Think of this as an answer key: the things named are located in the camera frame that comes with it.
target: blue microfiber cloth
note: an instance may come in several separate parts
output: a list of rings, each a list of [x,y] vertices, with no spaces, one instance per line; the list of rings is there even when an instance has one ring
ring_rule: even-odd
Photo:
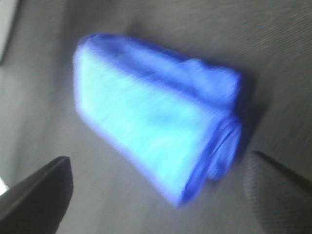
[[[133,37],[93,34],[74,55],[77,112],[174,206],[230,167],[239,90],[237,71]]]

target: towel fold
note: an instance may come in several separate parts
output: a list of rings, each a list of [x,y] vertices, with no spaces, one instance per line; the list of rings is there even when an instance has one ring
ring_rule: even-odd
[[[120,35],[94,34],[74,55],[76,108],[174,206],[235,155],[240,74]]]

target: dark gray background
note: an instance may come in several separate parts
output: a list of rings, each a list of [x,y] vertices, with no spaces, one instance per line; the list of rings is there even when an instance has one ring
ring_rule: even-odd
[[[263,233],[243,153],[175,210],[75,113],[72,54],[89,33],[118,32],[244,71],[260,120],[247,151],[312,180],[311,10],[309,0],[22,0],[0,67],[0,176],[12,186],[70,156],[74,195],[58,233]]]

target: blurry object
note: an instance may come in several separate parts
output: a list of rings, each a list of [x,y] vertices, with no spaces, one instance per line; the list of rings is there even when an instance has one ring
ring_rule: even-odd
[[[4,194],[8,190],[8,186],[4,183],[4,181],[0,178],[0,195]]]
[[[310,181],[254,152],[248,158],[244,189],[266,233],[312,233]]]
[[[19,0],[0,0],[0,63],[11,31]]]
[[[240,73],[149,42],[94,34],[74,55],[77,112],[174,206],[230,167]]]
[[[0,196],[1,234],[54,234],[73,193],[68,157],[58,157]]]

